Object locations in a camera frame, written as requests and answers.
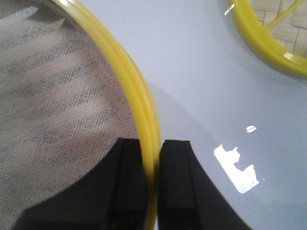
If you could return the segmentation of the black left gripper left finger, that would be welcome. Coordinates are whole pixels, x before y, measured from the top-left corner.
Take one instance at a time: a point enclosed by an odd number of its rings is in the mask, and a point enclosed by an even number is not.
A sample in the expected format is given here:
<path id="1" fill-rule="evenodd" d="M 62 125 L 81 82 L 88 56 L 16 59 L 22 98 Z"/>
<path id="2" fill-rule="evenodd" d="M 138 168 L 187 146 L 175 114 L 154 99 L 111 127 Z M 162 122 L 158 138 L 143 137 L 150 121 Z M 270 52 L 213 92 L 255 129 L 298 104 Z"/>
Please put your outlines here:
<path id="1" fill-rule="evenodd" d="M 80 180 L 27 208 L 15 230 L 143 230 L 148 189 L 138 139 L 118 138 Z"/>

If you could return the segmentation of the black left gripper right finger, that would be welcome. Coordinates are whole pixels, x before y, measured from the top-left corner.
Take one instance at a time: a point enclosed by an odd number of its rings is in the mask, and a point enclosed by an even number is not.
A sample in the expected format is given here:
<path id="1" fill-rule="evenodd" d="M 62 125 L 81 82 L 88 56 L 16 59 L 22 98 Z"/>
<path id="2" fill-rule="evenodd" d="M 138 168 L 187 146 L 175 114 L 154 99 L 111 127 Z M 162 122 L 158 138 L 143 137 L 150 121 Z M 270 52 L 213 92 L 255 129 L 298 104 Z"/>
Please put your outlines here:
<path id="1" fill-rule="evenodd" d="M 197 160 L 189 141 L 166 140 L 160 152 L 158 228 L 248 230 Z"/>

